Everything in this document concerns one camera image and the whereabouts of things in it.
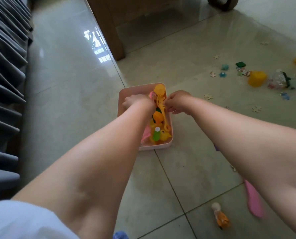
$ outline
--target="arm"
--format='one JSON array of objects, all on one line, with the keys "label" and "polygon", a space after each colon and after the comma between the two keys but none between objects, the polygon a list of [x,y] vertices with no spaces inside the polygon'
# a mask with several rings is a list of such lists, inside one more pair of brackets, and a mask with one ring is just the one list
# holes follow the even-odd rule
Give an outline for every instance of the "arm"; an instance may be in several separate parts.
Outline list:
[{"label": "arm", "polygon": [[13,200],[53,211],[81,239],[111,239],[140,140],[155,104],[147,96],[127,97],[130,107],[90,135]]},{"label": "arm", "polygon": [[165,100],[191,115],[226,159],[296,232],[296,130],[247,117],[177,91]]}]

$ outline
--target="glossy floor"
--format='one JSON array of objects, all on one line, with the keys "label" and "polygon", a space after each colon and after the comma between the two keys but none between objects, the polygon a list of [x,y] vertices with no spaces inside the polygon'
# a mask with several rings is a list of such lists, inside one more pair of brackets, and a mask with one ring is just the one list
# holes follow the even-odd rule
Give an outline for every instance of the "glossy floor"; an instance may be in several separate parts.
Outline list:
[{"label": "glossy floor", "polygon": [[[296,75],[296,0],[240,0],[228,13],[206,0],[179,0],[117,28],[127,53],[118,62],[84,0],[37,0],[33,21],[22,186],[115,119],[123,87],[163,82],[168,92],[210,93],[215,104],[296,128],[296,90],[282,100],[266,86],[250,87],[234,69],[243,61],[249,70]],[[220,78],[224,63],[230,70]],[[256,105],[262,112],[252,112]],[[250,214],[241,177],[190,117],[173,116],[173,125],[172,147],[138,153],[116,230],[131,239],[296,238],[266,204],[264,219]],[[218,229],[213,201],[222,204],[230,230]]]}]

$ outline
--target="pink plastic tray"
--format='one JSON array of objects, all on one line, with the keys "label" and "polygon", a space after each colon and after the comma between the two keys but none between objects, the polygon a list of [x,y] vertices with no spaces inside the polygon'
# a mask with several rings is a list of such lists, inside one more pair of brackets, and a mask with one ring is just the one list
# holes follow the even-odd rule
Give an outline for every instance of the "pink plastic tray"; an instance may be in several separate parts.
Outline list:
[{"label": "pink plastic tray", "polygon": [[[149,94],[151,91],[154,90],[155,86],[162,83],[153,83],[153,84],[147,84],[147,85],[138,85],[138,86],[132,86],[128,88],[123,88],[119,92],[118,97],[118,111],[117,111],[117,117],[119,117],[122,113],[125,112],[125,109],[122,107],[122,103],[124,102],[125,98],[131,95],[137,95],[137,94]],[[167,120],[169,121],[169,124],[171,126],[171,138],[166,140],[163,144],[159,145],[153,145],[150,141],[148,141],[145,144],[142,144],[139,147],[139,150],[152,150],[152,149],[160,149],[160,148],[168,148],[172,144],[172,140],[174,139],[174,133],[173,133],[173,127],[171,122],[171,117],[169,113],[166,113]]]}]

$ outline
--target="wooden furniture leg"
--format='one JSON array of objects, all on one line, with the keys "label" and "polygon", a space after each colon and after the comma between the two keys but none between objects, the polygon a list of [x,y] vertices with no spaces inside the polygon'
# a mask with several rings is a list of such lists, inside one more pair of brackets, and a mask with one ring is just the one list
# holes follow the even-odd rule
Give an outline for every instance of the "wooden furniture leg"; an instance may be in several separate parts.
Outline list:
[{"label": "wooden furniture leg", "polygon": [[105,0],[87,0],[94,17],[97,20],[99,28],[108,44],[108,47],[115,60],[121,60],[125,57],[125,51],[119,40],[113,18],[105,3]]}]

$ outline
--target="hand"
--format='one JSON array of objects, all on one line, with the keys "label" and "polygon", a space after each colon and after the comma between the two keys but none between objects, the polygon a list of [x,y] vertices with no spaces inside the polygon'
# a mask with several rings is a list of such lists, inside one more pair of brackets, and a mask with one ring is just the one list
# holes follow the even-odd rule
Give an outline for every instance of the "hand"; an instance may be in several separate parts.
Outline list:
[{"label": "hand", "polygon": [[172,112],[172,114],[179,114],[181,112],[185,112],[187,115],[190,115],[186,109],[185,100],[188,97],[192,97],[190,93],[184,90],[177,90],[174,93],[171,93],[166,100],[164,101],[164,105],[168,112]]},{"label": "hand", "polygon": [[149,96],[142,95],[142,94],[131,95],[131,96],[126,97],[122,106],[125,109],[128,109],[129,107],[131,107],[135,103],[142,103],[142,105],[146,105],[148,108],[150,108],[152,110],[152,114],[156,110],[156,105],[155,105],[154,101],[151,100],[149,98]]}]

